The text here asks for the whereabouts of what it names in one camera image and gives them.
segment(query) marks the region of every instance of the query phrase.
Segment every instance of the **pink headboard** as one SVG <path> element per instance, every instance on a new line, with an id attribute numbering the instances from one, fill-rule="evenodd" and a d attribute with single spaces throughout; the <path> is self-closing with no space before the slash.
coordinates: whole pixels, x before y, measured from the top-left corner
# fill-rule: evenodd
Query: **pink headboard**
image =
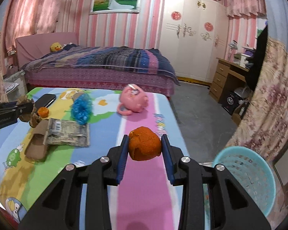
<path id="1" fill-rule="evenodd" d="M 34 34 L 16 38 L 18 67 L 50 53 L 50 46 L 55 42 L 62 46 L 70 42 L 78 44 L 75 33 Z"/>

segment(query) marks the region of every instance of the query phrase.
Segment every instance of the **toy handle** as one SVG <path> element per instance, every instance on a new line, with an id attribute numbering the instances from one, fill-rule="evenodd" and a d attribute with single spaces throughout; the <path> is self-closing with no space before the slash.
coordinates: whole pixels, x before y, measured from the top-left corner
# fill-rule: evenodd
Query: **toy handle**
<path id="1" fill-rule="evenodd" d="M 123 116 L 129 116 L 131 115 L 133 112 L 131 110 L 126 110 L 126 111 L 122 111 L 121 107 L 123 106 L 123 103 L 119 103 L 119 105 L 117 106 L 117 112 Z"/>

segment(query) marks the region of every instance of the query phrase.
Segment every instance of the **desk drawer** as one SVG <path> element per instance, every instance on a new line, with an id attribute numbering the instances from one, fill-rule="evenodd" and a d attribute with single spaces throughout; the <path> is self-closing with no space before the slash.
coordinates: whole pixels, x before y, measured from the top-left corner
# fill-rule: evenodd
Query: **desk drawer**
<path id="1" fill-rule="evenodd" d="M 224 77 L 223 75 L 219 73 L 215 73 L 213 82 L 217 83 L 220 87 L 224 87 L 225 82 L 226 82 L 226 77 Z"/>
<path id="2" fill-rule="evenodd" d="M 218 63 L 217 73 L 222 74 L 223 76 L 227 77 L 228 70 L 229 70 L 228 66 L 221 64 L 221 63 Z"/>
<path id="3" fill-rule="evenodd" d="M 212 82 L 210 91 L 219 99 L 222 94 L 223 88 L 219 87 L 216 83 Z"/>

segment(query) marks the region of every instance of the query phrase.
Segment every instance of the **black smartphone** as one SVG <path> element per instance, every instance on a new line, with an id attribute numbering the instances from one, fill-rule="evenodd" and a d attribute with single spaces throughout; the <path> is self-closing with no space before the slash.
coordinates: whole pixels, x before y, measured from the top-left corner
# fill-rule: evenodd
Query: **black smartphone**
<path id="1" fill-rule="evenodd" d="M 35 102 L 36 111 L 41 107 L 49 107 L 55 99 L 56 95 L 54 94 L 44 94 Z"/>

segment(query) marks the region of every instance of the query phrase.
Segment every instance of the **white cabinet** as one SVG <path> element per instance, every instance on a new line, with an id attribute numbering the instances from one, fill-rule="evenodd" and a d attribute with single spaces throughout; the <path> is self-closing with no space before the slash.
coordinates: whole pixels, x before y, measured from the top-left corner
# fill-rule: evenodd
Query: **white cabinet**
<path id="1" fill-rule="evenodd" d="M 159 49 L 178 77 L 212 82 L 228 32 L 225 7 L 213 0 L 165 0 Z"/>

